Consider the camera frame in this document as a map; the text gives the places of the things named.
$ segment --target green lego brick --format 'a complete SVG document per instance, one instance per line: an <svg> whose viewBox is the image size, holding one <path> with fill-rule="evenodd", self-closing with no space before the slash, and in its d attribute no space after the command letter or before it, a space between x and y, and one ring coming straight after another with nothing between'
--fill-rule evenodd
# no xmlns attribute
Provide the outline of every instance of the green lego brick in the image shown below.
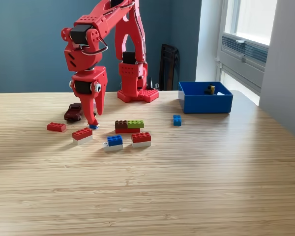
<svg viewBox="0 0 295 236"><path fill-rule="evenodd" d="M128 120L128 129L144 128L143 120Z"/></svg>

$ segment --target robotic arm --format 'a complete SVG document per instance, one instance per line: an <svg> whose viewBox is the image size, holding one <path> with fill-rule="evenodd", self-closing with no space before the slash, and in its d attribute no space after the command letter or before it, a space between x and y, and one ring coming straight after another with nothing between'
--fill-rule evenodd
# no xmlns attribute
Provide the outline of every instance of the robotic arm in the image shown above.
<svg viewBox="0 0 295 236"><path fill-rule="evenodd" d="M119 60L122 90L118 97L124 102L131 100L153 100L158 92L147 89L145 34L139 12L139 0L102 0L89 15L83 15L74 23L74 28L64 28L61 36L68 42L64 55L68 69L75 71L70 87L81 101L84 114L91 128L99 126L93 113L95 99L99 115L104 111L104 98L107 86L107 72L103 66L96 66L102 60L102 53L108 49L105 37L116 26L116 53ZM132 38L136 52L127 53L126 40Z"/></svg>

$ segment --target blue plastic bin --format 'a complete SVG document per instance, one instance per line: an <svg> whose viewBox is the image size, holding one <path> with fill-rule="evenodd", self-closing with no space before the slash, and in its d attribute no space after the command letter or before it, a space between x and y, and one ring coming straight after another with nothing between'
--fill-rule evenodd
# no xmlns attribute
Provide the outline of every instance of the blue plastic bin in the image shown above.
<svg viewBox="0 0 295 236"><path fill-rule="evenodd" d="M212 84L214 95L205 95ZM179 82L178 98L184 113L230 113L233 95L221 82Z"/></svg>

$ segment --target window frame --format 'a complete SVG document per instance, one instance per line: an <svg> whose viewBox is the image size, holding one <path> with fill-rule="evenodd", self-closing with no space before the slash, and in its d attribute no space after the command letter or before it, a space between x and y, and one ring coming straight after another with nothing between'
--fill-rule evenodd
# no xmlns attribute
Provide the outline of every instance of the window frame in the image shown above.
<svg viewBox="0 0 295 236"><path fill-rule="evenodd" d="M232 9L233 14L231 32L236 33L241 0L233 1L234 5ZM240 43L240 40L243 40L247 45L256 48L262 48L265 50L268 50L269 46L243 37L239 37L237 35L225 33L228 2L229 0L223 0L220 35L218 41L218 52L217 57L215 59L218 63L216 81L222 80L221 74L222 71L224 71L233 76L234 79L236 79L241 84L252 90L254 93L260 95L266 63L246 57L244 54L226 47L222 44L222 37L225 36L234 39L236 41L239 41L238 43Z"/></svg>

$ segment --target stacked lego bricks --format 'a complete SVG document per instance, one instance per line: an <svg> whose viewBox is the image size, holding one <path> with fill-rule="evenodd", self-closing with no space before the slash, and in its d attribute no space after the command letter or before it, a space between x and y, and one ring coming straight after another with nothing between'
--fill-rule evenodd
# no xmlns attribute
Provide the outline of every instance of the stacked lego bricks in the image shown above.
<svg viewBox="0 0 295 236"><path fill-rule="evenodd" d="M107 137L107 142L103 143L104 151L117 151L123 149L123 140L121 135Z"/></svg>
<svg viewBox="0 0 295 236"><path fill-rule="evenodd" d="M144 128L143 120L117 120L115 122L116 134L140 133L141 128Z"/></svg>
<svg viewBox="0 0 295 236"><path fill-rule="evenodd" d="M73 132L72 138L74 144L82 145L93 140L93 131L87 127L76 132Z"/></svg>
<svg viewBox="0 0 295 236"><path fill-rule="evenodd" d="M132 147L133 148L141 148L141 147L149 147L151 146L151 135L149 132L132 134Z"/></svg>

